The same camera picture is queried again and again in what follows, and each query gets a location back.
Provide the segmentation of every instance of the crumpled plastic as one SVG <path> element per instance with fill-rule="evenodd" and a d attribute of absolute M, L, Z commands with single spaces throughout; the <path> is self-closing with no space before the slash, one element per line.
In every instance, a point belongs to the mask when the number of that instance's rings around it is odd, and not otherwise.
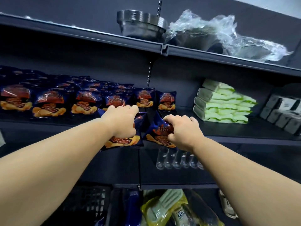
<path fill-rule="evenodd" d="M 279 61 L 292 54 L 281 44 L 237 34 L 234 20 L 234 15 L 218 15 L 206 21 L 185 10 L 175 23 L 170 23 L 165 33 L 165 43 L 173 39 L 177 46 L 203 51 L 220 43 L 223 54 L 262 62 Z"/>

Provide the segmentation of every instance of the stack of white boxes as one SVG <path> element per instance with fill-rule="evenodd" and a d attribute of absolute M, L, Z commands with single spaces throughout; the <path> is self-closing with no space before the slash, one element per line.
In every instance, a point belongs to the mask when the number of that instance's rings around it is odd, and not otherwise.
<path fill-rule="evenodd" d="M 193 111 L 203 121 L 247 124 L 256 100 L 235 92 L 225 83 L 205 79 L 194 98 Z"/>
<path fill-rule="evenodd" d="M 298 98 L 272 95 L 263 108 L 260 117 L 291 134 L 300 135 L 300 102 L 301 100 Z"/>

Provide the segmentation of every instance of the skin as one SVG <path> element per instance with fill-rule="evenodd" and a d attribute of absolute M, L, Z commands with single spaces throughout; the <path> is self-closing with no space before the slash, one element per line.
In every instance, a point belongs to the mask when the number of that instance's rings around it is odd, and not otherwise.
<path fill-rule="evenodd" d="M 0 225 L 41 225 L 112 137 L 135 135 L 137 106 L 101 117 L 0 158 Z M 299 225 L 301 185 L 204 137 L 196 119 L 168 115 L 169 140 L 194 153 L 245 225 Z"/>
<path fill-rule="evenodd" d="M 193 117 L 168 115 L 169 140 L 195 154 L 244 225 L 300 225 L 301 185 L 204 137 Z"/>

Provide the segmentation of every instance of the person's left hand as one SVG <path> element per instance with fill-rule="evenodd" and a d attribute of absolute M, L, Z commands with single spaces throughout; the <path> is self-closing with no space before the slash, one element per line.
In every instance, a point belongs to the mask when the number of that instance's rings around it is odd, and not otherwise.
<path fill-rule="evenodd" d="M 129 138 L 136 134 L 133 124 L 138 112 L 136 105 L 118 106 L 117 108 L 111 105 L 100 120 L 107 126 L 112 137 Z"/>

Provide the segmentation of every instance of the person's left arm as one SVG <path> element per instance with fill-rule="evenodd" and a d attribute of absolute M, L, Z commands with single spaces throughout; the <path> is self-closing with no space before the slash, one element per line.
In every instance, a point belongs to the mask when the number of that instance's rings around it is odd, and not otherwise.
<path fill-rule="evenodd" d="M 132 137 L 137 106 L 101 117 L 0 158 L 0 225 L 41 225 L 112 137 Z"/>

